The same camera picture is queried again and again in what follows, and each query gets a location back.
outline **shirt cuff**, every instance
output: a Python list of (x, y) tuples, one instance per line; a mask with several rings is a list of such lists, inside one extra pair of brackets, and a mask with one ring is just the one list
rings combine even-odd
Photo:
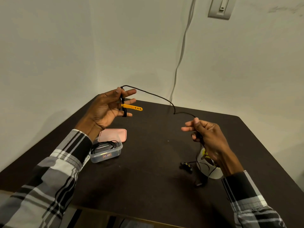
[(79, 171), (92, 147), (89, 137), (73, 129), (50, 155), (73, 165)]
[(234, 212), (267, 206), (247, 171), (227, 176), (222, 183)]

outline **plaid shirt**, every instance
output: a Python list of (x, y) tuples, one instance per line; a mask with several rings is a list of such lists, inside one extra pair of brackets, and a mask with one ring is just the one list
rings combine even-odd
[[(91, 146), (84, 133), (72, 130), (34, 168), (31, 180), (0, 206), (0, 228), (59, 227)], [(228, 176), (222, 182), (234, 210), (236, 227), (285, 227), (246, 171)]]

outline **white wall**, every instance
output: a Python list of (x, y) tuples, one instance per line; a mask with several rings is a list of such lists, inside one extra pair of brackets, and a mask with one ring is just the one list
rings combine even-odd
[[(99, 88), (169, 98), (190, 4), (90, 0)], [(228, 21), (210, 4), (196, 2), (173, 102), (241, 117), (304, 189), (304, 0), (237, 0)]]
[(0, 171), (97, 94), (88, 0), (0, 0)]

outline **table top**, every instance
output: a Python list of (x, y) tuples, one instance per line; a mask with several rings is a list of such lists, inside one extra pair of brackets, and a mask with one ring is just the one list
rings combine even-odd
[[(76, 125), (86, 104), (0, 173), (0, 190), (15, 192), (31, 171)], [(72, 204), (181, 227), (234, 227), (234, 217), (220, 180), (200, 188), (199, 173), (179, 169), (195, 161), (199, 144), (180, 127), (190, 115), (173, 115), (173, 107), (137, 101), (143, 111), (116, 118), (111, 128), (127, 130), (119, 157), (88, 162), (78, 176)], [(303, 224), (304, 193), (237, 116), (177, 107), (219, 124), (231, 149), (249, 172), (269, 206), (287, 227)]]

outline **white cable on wall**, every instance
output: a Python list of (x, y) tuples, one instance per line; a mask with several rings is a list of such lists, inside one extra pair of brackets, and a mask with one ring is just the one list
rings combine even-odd
[(192, 3), (191, 3), (191, 6), (190, 6), (190, 11), (189, 11), (189, 16), (188, 16), (188, 23), (187, 23), (187, 27), (185, 29), (185, 32), (184, 32), (184, 37), (183, 37), (183, 43), (181, 45), (181, 55), (179, 57), (179, 62), (177, 64), (177, 67), (175, 69), (175, 75), (174, 75), (174, 84), (173, 84), (173, 89), (172, 89), (172, 92), (171, 92), (171, 95), (170, 95), (170, 101), (172, 101), (172, 97), (173, 97), (173, 92), (174, 92), (174, 89), (175, 89), (175, 85), (176, 85), (176, 77), (177, 77), (177, 69), (183, 59), (183, 56), (184, 56), (184, 50), (185, 50), (185, 41), (186, 41), (186, 33), (188, 31), (188, 28), (190, 26), (190, 23), (192, 21), (192, 17), (193, 17), (193, 11), (194, 11), (194, 5), (195, 5), (195, 1), (196, 0), (192, 0)]

